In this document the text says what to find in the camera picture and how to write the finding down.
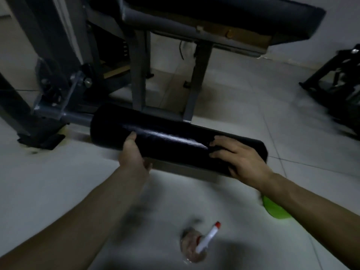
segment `gym equipment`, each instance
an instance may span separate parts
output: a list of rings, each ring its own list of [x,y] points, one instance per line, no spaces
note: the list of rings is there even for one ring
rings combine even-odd
[[[191,125],[181,121],[142,114],[114,104],[101,106],[90,126],[92,143],[111,149],[122,149],[130,132],[136,132],[136,144],[143,157],[183,164],[230,176],[228,164],[209,157],[219,148],[209,147],[215,135],[234,138],[254,148],[266,162],[268,151],[263,142],[229,133]]]
[[[107,118],[105,111],[115,107],[104,107],[97,113],[100,106],[109,103],[140,112],[136,115],[139,121],[146,117],[153,121],[152,127],[162,125],[164,133],[175,134],[166,128],[174,125],[181,138],[187,138],[184,129],[189,129],[209,139],[215,131],[186,123],[191,122],[212,48],[260,57],[269,45],[309,39],[326,13],[321,8],[288,0],[6,1],[38,54],[36,77],[41,95],[31,110],[14,88],[0,78],[0,116],[16,130],[19,142],[43,149],[56,147],[63,138],[57,131],[66,123],[92,125],[95,142],[119,148],[120,140],[105,144],[94,135],[100,129],[94,125],[101,120],[111,121],[115,127],[119,122],[116,119],[126,113],[125,109],[114,109],[119,116],[116,119],[112,114]],[[146,78],[153,76],[150,32],[197,45],[189,98],[181,113],[145,104]],[[126,85],[131,86],[132,102],[109,96]],[[168,123],[148,116],[167,119]],[[249,142],[266,158],[260,141],[234,138]],[[203,146],[207,144],[194,140]],[[214,169],[203,163],[170,158],[169,154],[158,157]],[[215,169],[225,172],[220,166]]]
[[[332,83],[322,81],[334,71]],[[320,104],[328,108],[336,122],[360,134],[360,44],[353,49],[340,50],[305,82],[299,83]]]

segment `white marker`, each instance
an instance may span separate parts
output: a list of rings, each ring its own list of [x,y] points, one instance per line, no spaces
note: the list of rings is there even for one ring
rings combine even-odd
[[[209,233],[198,243],[198,246],[196,246],[195,252],[197,254],[200,254],[208,246],[209,242],[219,231],[220,227],[221,223],[216,222],[214,224]]]

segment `tiled floor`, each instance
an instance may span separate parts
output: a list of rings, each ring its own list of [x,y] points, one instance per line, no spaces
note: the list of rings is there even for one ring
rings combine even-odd
[[[0,33],[4,35],[0,39],[0,71],[17,89],[36,90],[36,55],[29,42],[16,31],[10,18],[0,19]],[[147,103],[182,110],[188,94],[182,85],[190,80],[193,47],[185,45],[183,61],[180,41],[159,36],[152,39],[151,66],[155,77],[147,82]],[[305,68],[214,49],[192,123],[262,140],[274,171],[360,214],[360,141],[341,134],[324,108],[299,87],[297,83],[311,74]],[[20,93],[29,102],[37,95],[36,91]],[[126,88],[118,96],[131,100]],[[56,150],[34,153],[18,145],[15,133],[0,121],[0,254],[69,210],[117,166],[114,152],[79,141],[79,131],[87,133],[87,129],[70,127],[68,138]],[[194,187],[192,191],[202,189],[203,181],[217,182],[220,189],[231,189],[235,197],[238,195],[235,200],[239,207],[229,208],[228,213],[239,210],[241,216],[248,217],[247,221],[235,218],[243,232],[249,226],[258,230],[258,236],[248,231],[250,234],[243,235],[242,240],[259,248],[263,259],[262,263],[245,262],[242,269],[290,269],[294,268],[291,260],[297,262],[298,269],[346,269],[294,221],[268,217],[258,194],[250,188],[235,186],[229,179],[210,173],[159,165],[163,171],[154,171],[153,176],[168,192],[160,196],[166,203],[159,205],[153,218],[161,219],[174,206],[179,207],[181,214],[173,220],[182,221],[189,213],[179,203],[188,203],[189,208],[191,203],[176,197],[177,189],[186,191],[190,185]],[[170,181],[177,182],[176,187]],[[233,202],[228,197],[224,201]],[[200,206],[194,206],[192,213],[197,209]],[[234,235],[225,230],[224,237],[229,236]]]

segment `left hand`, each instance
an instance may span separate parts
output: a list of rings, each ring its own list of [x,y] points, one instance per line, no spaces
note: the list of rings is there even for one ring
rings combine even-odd
[[[131,132],[126,138],[122,152],[119,155],[120,167],[148,177],[152,164],[141,156],[139,148],[135,143],[136,137],[136,133]]]

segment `cable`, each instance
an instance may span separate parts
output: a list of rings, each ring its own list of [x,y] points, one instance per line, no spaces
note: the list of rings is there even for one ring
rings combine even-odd
[[[180,55],[181,55],[182,60],[184,60],[184,57],[182,56],[182,52],[181,52],[181,43],[182,43],[182,41],[180,41],[180,44],[179,44],[179,51],[180,51]]]

